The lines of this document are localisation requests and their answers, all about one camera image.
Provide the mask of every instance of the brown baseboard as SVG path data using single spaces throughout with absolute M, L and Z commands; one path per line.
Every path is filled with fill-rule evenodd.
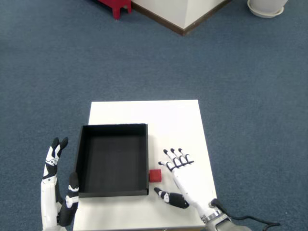
M 199 19 L 194 21 L 192 24 L 190 24 L 186 28 L 181 28 L 172 22 L 169 22 L 168 20 L 158 16 L 157 14 L 143 8 L 142 6 L 131 2 L 131 6 L 135 11 L 138 11 L 139 13 L 144 14 L 145 16 L 148 16 L 149 18 L 153 19 L 154 21 L 158 22 L 159 24 L 169 28 L 170 30 L 173 30 L 174 32 L 177 32 L 180 35 L 186 35 L 190 31 L 192 31 L 194 28 L 199 26 L 202 22 L 204 22 L 206 19 L 208 19 L 210 16 L 212 16 L 216 11 L 218 11 L 220 8 L 224 7 L 227 3 L 229 3 L 231 0 L 224 0 L 222 3 L 218 4 L 216 7 L 214 7 L 212 10 L 207 12 L 206 14 L 202 15 Z

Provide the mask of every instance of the white pot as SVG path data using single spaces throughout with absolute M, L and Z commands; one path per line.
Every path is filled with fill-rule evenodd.
M 250 0 L 250 7 L 260 13 L 276 14 L 288 0 Z

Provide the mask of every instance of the white table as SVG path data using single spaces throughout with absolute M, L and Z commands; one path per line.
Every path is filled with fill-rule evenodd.
M 127 123 L 148 124 L 149 169 L 162 169 L 162 182 L 150 183 L 148 196 L 80 198 L 74 231 L 204 226 L 193 207 L 170 206 L 153 190 L 179 193 L 170 172 L 157 162 L 168 160 L 163 149 L 182 148 L 199 165 L 201 181 L 216 198 L 198 101 L 92 102 L 89 125 Z

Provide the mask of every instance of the red block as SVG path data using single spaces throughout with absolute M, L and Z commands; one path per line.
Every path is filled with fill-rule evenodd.
M 150 170 L 150 182 L 161 182 L 162 173 L 160 169 L 151 169 Z

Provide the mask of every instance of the black box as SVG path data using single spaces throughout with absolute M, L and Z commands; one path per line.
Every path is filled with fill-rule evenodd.
M 147 124 L 87 125 L 75 171 L 80 197 L 148 195 Z

